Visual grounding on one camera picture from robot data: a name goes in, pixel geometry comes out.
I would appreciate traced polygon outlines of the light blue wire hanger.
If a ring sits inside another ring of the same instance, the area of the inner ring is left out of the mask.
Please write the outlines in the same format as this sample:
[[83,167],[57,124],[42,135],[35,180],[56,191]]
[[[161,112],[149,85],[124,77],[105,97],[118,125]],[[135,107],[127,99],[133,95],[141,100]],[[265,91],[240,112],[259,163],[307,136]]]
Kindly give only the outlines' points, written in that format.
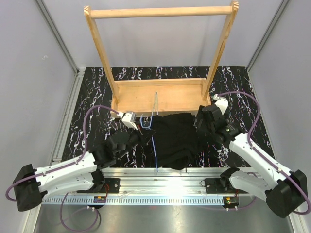
[[[152,111],[151,111],[151,116],[150,116],[150,121],[149,121],[149,125],[148,125],[148,126],[144,126],[144,125],[143,125],[143,122],[142,122],[143,114],[140,116],[139,122],[140,122],[140,126],[141,126],[143,129],[151,130],[151,126],[152,126],[152,122],[153,122],[154,113],[156,113],[156,116],[157,116],[158,113],[159,113],[158,92],[157,92],[157,91],[155,92],[155,95],[154,95],[154,103],[153,103],[153,107],[152,107]],[[156,172],[159,172],[159,167],[158,167],[158,164],[157,164],[158,159],[157,159],[157,154],[156,154],[155,141],[154,141],[154,138],[153,138],[153,137],[151,137],[151,142],[152,142],[153,151],[154,151]]]

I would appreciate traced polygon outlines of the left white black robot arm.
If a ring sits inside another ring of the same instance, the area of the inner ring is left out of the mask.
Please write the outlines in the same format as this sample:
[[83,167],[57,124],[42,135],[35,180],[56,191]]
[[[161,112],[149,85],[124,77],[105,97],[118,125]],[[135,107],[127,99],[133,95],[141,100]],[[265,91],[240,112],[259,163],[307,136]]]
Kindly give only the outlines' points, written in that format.
[[118,131],[83,156],[46,167],[23,166],[12,183],[18,211],[31,210],[50,197],[69,192],[101,192],[105,184],[102,170],[115,165],[134,146],[148,145],[155,133]]

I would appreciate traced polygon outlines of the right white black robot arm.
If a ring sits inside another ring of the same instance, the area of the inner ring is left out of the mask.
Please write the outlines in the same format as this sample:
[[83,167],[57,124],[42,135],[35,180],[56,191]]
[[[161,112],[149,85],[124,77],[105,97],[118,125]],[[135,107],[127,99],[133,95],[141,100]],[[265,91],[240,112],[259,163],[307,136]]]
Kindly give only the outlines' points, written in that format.
[[221,174],[221,189],[226,193],[239,189],[260,198],[281,218],[309,202],[306,175],[301,170],[293,172],[273,159],[248,138],[238,124],[227,123],[224,113],[224,107],[216,104],[199,107],[196,120],[201,139],[211,138],[229,148],[261,177],[248,175],[236,167],[229,168]]

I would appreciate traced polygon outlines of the black trousers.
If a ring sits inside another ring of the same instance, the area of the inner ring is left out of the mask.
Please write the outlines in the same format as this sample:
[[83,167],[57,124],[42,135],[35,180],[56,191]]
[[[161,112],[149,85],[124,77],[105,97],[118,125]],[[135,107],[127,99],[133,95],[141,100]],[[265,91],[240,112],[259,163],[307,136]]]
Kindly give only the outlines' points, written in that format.
[[[149,121],[142,120],[143,125],[148,126]],[[204,151],[198,139],[195,116],[190,113],[154,116],[151,130],[155,131],[153,138],[159,168],[182,170]]]

